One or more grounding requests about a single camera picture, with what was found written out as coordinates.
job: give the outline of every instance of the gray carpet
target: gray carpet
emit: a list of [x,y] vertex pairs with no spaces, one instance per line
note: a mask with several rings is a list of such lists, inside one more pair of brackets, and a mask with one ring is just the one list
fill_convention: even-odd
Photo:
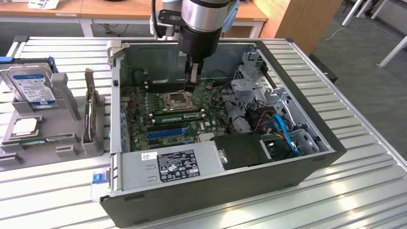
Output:
[[385,68],[376,66],[403,37],[388,31],[393,38],[375,27],[385,29],[371,19],[355,18],[333,39],[325,41],[341,28],[344,17],[340,9],[313,54],[336,74],[336,87],[407,158],[403,150],[407,144],[407,52],[400,51]]
[[[341,28],[344,17],[340,9],[313,54],[339,77],[337,88],[407,158],[403,151],[407,144],[407,52],[401,51],[384,69],[376,66],[399,41],[369,24],[367,21],[373,22],[369,19],[353,19],[333,39],[325,41]],[[125,25],[118,25],[114,30],[120,33],[124,28]],[[94,36],[113,36],[104,33],[100,25],[93,25],[93,30]],[[0,31],[0,55],[6,53],[16,35],[81,36],[77,24],[2,22]],[[149,36],[148,26],[130,25],[122,36]]]

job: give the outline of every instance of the blue latch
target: blue latch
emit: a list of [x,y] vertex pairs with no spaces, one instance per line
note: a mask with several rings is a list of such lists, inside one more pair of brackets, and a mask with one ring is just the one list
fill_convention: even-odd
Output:
[[96,173],[93,174],[92,184],[101,184],[105,183],[106,180],[106,173]]
[[12,63],[13,57],[12,56],[0,56],[0,63]]

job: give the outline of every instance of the black bracket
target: black bracket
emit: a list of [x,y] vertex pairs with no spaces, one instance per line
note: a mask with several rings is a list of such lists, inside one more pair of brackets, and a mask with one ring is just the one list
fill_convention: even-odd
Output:
[[184,22],[184,20],[180,16],[178,11],[160,10],[158,20],[164,24],[177,25],[177,26],[181,26],[181,27],[186,26],[186,24],[185,24],[185,22]]

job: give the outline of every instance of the blue hard drive label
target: blue hard drive label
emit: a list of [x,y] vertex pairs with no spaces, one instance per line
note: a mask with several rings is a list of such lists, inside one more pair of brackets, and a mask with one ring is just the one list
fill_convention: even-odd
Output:
[[28,102],[37,106],[54,104],[54,96],[41,74],[13,75],[13,80]]
[[200,175],[193,150],[157,155],[157,163],[161,182]]

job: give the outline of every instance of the blue pcie slot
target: blue pcie slot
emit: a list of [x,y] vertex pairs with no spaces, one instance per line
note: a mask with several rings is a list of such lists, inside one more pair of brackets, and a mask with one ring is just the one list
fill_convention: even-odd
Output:
[[184,135],[184,133],[185,133],[185,131],[182,129],[165,130],[165,131],[158,131],[158,132],[149,132],[146,134],[146,138]]

